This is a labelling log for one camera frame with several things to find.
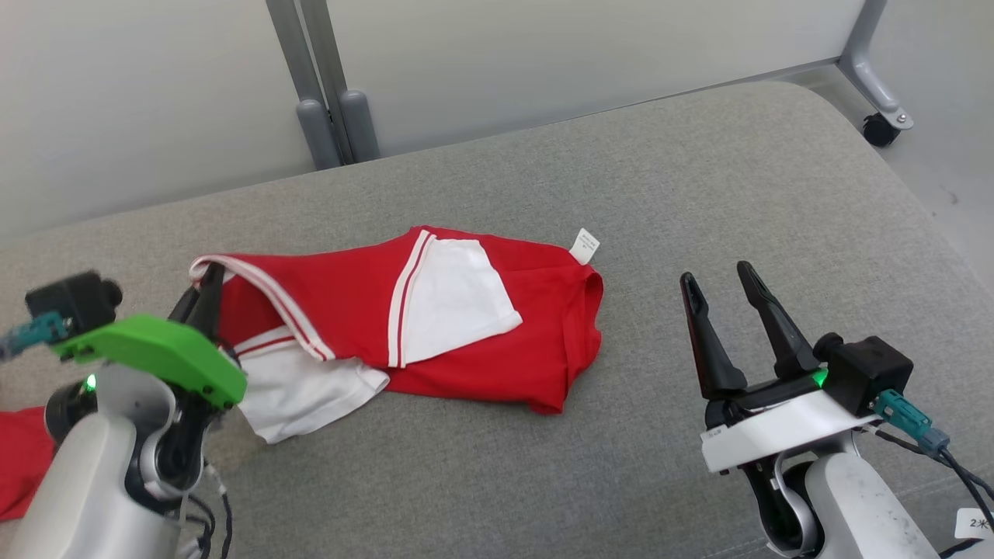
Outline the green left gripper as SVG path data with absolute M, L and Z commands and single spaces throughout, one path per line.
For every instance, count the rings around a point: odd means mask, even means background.
M 71 339 L 54 343 L 54 354 L 78 363 L 106 360 L 149 373 L 185 391 L 199 394 L 216 409 L 244 399 L 246 377 L 221 351 L 217 340 L 223 297 L 221 264 L 210 264 L 199 289 L 188 287 L 166 318 L 127 316 Z M 195 328 L 184 323 L 198 323 Z

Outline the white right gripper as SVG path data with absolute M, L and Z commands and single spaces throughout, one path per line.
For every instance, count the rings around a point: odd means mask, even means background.
M 695 276 L 682 273 L 680 289 L 700 396 L 710 401 L 705 411 L 707 429 L 700 435 L 700 452 L 707 470 L 710 473 L 731 470 L 879 422 L 881 419 L 873 413 L 853 415 L 822 389 L 828 374 L 815 372 L 821 363 L 773 291 L 750 262 L 738 262 L 736 272 L 750 305 L 757 310 L 766 329 L 775 357 L 775 375 L 781 380 L 809 376 L 801 380 L 800 386 L 811 390 L 755 410 L 731 398 L 742 393 L 748 381 L 732 364 L 718 339 L 709 318 L 709 304 Z

